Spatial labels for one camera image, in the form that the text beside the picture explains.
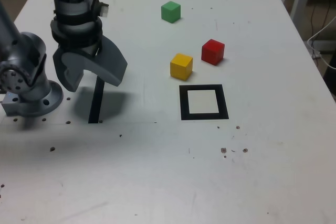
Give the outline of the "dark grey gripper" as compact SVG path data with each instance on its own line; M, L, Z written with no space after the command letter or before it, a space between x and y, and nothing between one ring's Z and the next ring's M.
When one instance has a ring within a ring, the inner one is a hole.
M85 70L117 87L128 65L119 48L105 36L100 48L98 42L88 40L64 41L55 51L53 61L59 81L70 92L77 91Z

